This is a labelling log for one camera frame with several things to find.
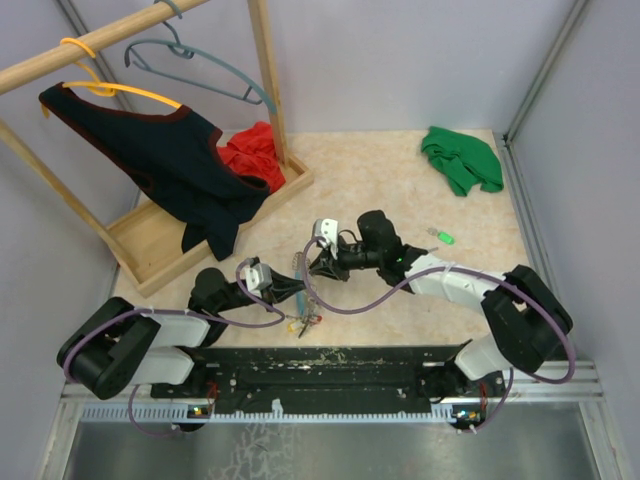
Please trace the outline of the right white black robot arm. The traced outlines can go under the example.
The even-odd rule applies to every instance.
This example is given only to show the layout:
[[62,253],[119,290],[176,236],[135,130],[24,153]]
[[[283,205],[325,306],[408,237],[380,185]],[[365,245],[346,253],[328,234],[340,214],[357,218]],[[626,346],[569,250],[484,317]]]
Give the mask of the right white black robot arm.
[[466,307],[484,316],[490,332],[464,344],[447,370],[448,387],[470,395],[486,375],[517,369],[535,380],[538,371],[559,349],[568,362],[565,383],[573,378],[576,352],[568,335],[573,321],[555,295],[530,267],[518,265],[506,273],[486,272],[445,261],[426,249],[402,242],[383,211],[362,214],[360,237],[344,241],[333,219],[315,221],[310,244],[320,249],[302,278],[323,276],[347,281],[354,270],[373,269],[395,294],[404,290]]

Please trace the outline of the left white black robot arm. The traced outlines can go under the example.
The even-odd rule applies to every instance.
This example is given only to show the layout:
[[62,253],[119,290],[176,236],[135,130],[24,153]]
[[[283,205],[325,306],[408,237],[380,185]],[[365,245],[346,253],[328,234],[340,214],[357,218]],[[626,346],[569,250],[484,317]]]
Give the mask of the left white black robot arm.
[[[198,273],[184,310],[135,307],[109,298],[58,351],[56,362],[70,382],[98,399],[115,397],[129,385],[169,384],[184,395],[201,394],[208,373],[190,349],[208,348],[229,326],[262,329],[285,318],[277,303],[303,291],[302,280],[264,263],[244,269],[248,278],[231,282],[217,268]],[[279,318],[265,324],[227,320],[223,312],[264,303]]]

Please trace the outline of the bunch of tagged keys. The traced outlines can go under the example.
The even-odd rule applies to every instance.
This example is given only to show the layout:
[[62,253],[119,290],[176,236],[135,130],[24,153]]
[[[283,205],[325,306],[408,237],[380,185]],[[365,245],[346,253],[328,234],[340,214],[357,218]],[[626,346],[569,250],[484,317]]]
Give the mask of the bunch of tagged keys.
[[302,338],[311,327],[316,326],[312,325],[310,320],[312,317],[318,315],[320,314],[311,313],[298,316],[288,315],[287,331],[291,334],[295,334],[298,338]]

